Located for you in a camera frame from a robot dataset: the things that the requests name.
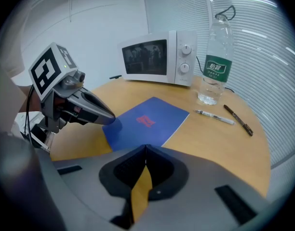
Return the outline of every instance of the plastic water bottle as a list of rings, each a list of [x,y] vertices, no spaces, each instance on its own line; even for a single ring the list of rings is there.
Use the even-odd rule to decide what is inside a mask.
[[[217,15],[213,21],[198,98],[217,104],[224,91],[233,59],[233,34],[227,18]]]

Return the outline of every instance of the white wall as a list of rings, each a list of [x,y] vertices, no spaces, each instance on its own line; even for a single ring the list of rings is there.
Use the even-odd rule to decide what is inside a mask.
[[[17,85],[32,82],[27,73],[51,42],[65,46],[85,72],[92,90],[118,75],[117,44],[148,33],[144,0],[45,0],[32,9],[26,24],[22,54],[26,70],[14,77]]]

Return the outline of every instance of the black pen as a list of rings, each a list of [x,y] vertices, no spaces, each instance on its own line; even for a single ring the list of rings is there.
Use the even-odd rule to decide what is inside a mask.
[[[233,115],[233,117],[235,118],[235,119],[237,119],[237,121],[242,125],[242,127],[246,130],[246,132],[250,135],[250,136],[252,136],[253,134],[254,134],[254,132],[250,129],[250,127],[247,125],[247,124],[245,124],[234,112],[233,112],[233,110],[231,110],[228,106],[226,106],[225,104],[224,104],[224,108],[226,109],[226,110],[228,110],[229,111],[229,113],[231,114],[231,115]]]

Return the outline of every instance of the red logo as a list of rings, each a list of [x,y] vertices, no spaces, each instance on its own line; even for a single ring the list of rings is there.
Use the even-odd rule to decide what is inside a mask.
[[[155,121],[151,121],[150,118],[148,118],[146,115],[138,117],[136,120],[139,123],[143,123],[148,128],[150,128],[155,123]]]

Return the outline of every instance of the window blinds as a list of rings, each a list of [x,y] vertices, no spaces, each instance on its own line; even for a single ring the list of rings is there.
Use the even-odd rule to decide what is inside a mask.
[[[150,33],[196,30],[197,55],[204,67],[213,15],[230,5],[234,58],[227,87],[259,118],[269,143],[271,164],[295,150],[295,32],[273,0],[145,0]],[[194,73],[201,75],[196,64]]]
[[[228,80],[264,128],[275,164],[295,151],[295,32],[273,0],[211,0],[213,12],[236,8]]]

